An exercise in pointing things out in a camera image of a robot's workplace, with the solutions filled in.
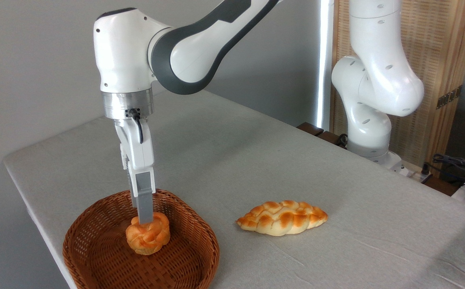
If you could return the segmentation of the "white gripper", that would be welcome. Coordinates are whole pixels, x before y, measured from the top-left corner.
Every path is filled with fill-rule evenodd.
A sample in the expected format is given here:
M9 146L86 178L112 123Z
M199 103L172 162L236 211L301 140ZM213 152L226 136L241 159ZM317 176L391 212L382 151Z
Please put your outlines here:
M153 221L153 193L155 181L153 171L134 174L128 165L137 171L153 167L154 154L150 129L147 120L139 119L138 125L133 119L115 120L115 128L120 139L121 150L126 159L126 171L130 187L132 207L137 208L138 222L146 224Z

